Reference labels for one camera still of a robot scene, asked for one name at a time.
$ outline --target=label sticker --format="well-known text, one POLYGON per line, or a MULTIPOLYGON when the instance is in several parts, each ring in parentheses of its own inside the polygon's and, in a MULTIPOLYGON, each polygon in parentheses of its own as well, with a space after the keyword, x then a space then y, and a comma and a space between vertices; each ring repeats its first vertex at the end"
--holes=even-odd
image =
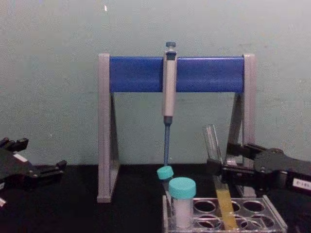
POLYGON ((19 159, 22 162, 27 162, 28 160, 26 158, 24 158, 23 156, 19 155, 19 154, 14 154, 14 157, 19 159))
POLYGON ((298 188, 311 190, 311 182, 303 181, 303 180, 296 179, 296 178, 294 178, 293 186, 298 187, 298 188))

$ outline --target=teal vial cap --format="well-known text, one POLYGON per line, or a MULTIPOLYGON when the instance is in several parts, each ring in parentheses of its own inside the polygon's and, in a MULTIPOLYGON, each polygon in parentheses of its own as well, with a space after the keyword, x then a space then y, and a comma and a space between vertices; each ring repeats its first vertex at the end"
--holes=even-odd
POLYGON ((159 168, 156 172, 160 180, 166 180, 174 175, 174 172, 171 166, 163 166, 159 168))
POLYGON ((195 181, 186 177, 171 179, 169 182, 169 193, 175 199, 193 198, 196 194, 195 181))

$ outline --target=black table surface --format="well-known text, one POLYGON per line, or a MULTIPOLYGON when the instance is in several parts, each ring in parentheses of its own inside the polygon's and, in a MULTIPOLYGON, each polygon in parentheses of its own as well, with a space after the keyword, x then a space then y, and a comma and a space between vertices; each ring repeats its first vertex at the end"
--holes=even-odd
MULTIPOLYGON (((32 192, 7 190, 0 209, 0 233, 127 233, 162 231, 162 195, 156 170, 160 165, 121 166, 111 203, 98 204, 97 166, 68 166, 58 184, 32 192)), ((216 197, 205 165, 172 165, 175 176, 197 183, 197 197, 216 197)), ((230 187, 231 196, 239 195, 230 187)), ((311 198, 286 191, 271 191, 268 197, 295 232, 296 216, 310 212, 311 198)))

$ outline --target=yellow liquid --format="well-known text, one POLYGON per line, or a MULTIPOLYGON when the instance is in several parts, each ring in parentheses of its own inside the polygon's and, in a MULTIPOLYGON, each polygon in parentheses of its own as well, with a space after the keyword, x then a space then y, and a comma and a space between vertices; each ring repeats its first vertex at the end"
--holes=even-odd
POLYGON ((229 189, 216 188, 216 194, 220 206, 220 211, 223 217, 225 230, 237 229, 238 225, 233 216, 233 207, 231 203, 231 196, 229 193, 229 189))

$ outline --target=teal painted wall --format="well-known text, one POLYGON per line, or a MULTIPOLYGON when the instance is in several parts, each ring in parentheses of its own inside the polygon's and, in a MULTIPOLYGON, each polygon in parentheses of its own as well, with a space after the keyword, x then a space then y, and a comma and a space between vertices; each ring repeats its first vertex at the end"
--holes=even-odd
MULTIPOLYGON (((258 59, 257 143, 310 160, 311 2, 5 0, 0 8, 0 136, 28 137, 35 164, 96 164, 97 54, 258 59)), ((161 163, 161 94, 117 94, 123 164, 161 163)), ((202 126, 222 152, 233 95, 178 94, 171 162, 205 161, 202 126)))

